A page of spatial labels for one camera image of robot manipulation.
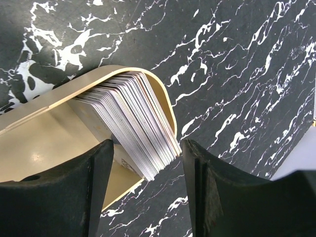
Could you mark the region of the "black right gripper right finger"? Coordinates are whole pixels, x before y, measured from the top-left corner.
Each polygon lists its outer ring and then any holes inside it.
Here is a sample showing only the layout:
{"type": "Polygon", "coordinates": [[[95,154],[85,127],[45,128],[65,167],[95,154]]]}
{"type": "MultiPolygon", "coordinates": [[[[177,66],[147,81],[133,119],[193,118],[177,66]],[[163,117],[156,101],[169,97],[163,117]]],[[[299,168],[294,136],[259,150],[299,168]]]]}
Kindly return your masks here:
{"type": "Polygon", "coordinates": [[[297,170],[275,181],[244,172],[194,140],[182,143],[195,237],[313,237],[316,173],[297,170]]]}

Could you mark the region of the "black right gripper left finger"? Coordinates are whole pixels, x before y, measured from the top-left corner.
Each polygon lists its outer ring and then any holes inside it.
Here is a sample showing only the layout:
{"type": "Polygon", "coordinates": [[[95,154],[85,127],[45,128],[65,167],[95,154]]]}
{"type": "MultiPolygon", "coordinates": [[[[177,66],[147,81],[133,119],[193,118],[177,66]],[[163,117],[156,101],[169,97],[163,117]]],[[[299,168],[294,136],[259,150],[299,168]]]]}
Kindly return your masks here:
{"type": "Polygon", "coordinates": [[[112,140],[51,169],[0,185],[3,237],[94,237],[114,158],[112,140]]]}

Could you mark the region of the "stack of credit cards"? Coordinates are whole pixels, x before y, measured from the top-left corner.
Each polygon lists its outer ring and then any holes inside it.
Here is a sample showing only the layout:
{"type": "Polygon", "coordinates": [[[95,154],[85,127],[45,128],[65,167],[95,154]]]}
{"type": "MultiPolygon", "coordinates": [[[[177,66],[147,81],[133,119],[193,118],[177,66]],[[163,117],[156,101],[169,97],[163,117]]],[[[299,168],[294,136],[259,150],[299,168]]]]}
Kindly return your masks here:
{"type": "Polygon", "coordinates": [[[144,72],[110,77],[69,103],[98,141],[113,141],[115,160],[147,181],[181,153],[144,72]]]}

